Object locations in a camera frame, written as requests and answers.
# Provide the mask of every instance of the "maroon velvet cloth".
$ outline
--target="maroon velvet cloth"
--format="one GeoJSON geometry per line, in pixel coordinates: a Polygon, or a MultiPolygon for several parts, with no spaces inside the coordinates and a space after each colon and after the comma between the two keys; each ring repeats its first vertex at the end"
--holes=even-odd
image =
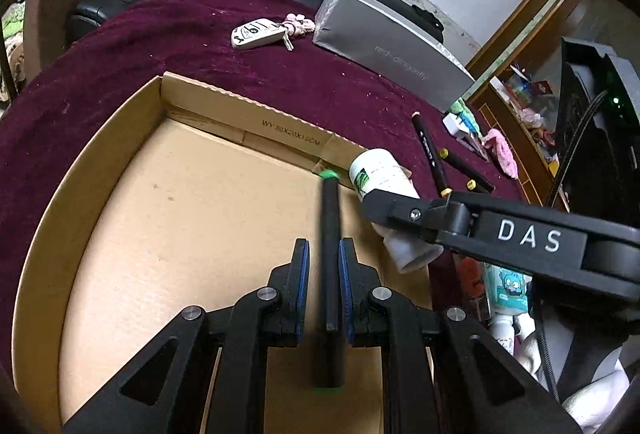
{"type": "MultiPolygon", "coordinates": [[[[231,90],[364,147],[388,149],[412,170],[420,195],[435,197],[410,120],[419,110],[439,147],[452,149],[484,172],[496,185],[495,195],[521,198],[516,182],[498,175],[494,166],[447,135],[436,109],[379,75],[316,47],[311,36],[295,39],[293,52],[282,44],[244,52],[231,47],[234,27],[262,17],[281,21],[289,12],[314,15],[290,0],[141,2],[76,42],[10,107],[0,121],[0,362],[5,367],[10,367],[20,271],[53,192],[104,121],[149,79],[165,71],[231,90]]],[[[465,188],[465,176],[449,167],[447,172],[453,188],[465,188]]],[[[448,259],[443,256],[438,265],[450,273],[448,259]]],[[[446,286],[434,290],[441,300],[450,299],[454,291],[446,286]]]]}

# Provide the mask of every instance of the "white bottle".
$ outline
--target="white bottle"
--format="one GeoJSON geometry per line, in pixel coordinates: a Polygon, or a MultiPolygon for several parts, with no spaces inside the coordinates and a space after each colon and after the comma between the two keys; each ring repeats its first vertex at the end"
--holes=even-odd
{"type": "Polygon", "coordinates": [[[513,338],[516,334],[513,329],[513,316],[496,313],[489,319],[489,332],[513,356],[513,338]]]}
{"type": "MultiPolygon", "coordinates": [[[[414,184],[386,149],[370,149],[358,156],[351,164],[349,178],[360,201],[373,189],[395,192],[411,198],[420,197],[414,184]]],[[[375,223],[372,225],[374,230],[384,237],[383,243],[400,273],[425,267],[443,251],[440,245],[426,243],[418,237],[375,223]]]]}

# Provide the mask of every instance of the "silver box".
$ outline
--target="silver box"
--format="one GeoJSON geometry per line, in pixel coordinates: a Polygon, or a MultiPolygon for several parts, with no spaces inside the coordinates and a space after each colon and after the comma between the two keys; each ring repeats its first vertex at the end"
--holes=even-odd
{"type": "Polygon", "coordinates": [[[474,79],[441,43],[376,0],[324,0],[314,42],[448,111],[474,79]]]}

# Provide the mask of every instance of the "black monitor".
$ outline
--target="black monitor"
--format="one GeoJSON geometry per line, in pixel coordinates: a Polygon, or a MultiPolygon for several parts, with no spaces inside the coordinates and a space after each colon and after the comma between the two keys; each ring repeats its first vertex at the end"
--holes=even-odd
{"type": "Polygon", "coordinates": [[[556,148],[566,160],[578,121],[602,90],[609,95],[565,176],[571,212],[640,227],[640,80],[631,63],[603,44],[562,38],[556,148]]]}

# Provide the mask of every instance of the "screw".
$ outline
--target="screw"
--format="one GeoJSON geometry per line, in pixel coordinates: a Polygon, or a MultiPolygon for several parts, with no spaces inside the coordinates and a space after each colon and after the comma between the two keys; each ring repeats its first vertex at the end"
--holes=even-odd
{"type": "Polygon", "coordinates": [[[182,315],[182,318],[185,320],[195,320],[201,313],[202,309],[200,306],[187,306],[180,312],[180,315],[182,315]]]}
{"type": "Polygon", "coordinates": [[[466,318],[466,313],[461,308],[449,308],[447,310],[447,317],[453,322],[462,322],[466,318]]]}
{"type": "Polygon", "coordinates": [[[378,286],[373,289],[372,294],[378,300],[386,300],[391,297],[391,290],[385,286],[378,286]]]}
{"type": "Polygon", "coordinates": [[[260,300],[271,300],[271,299],[275,299],[276,295],[278,294],[278,290],[270,287],[270,286],[265,286],[264,288],[260,288],[258,290],[258,299],[260,300]]]}

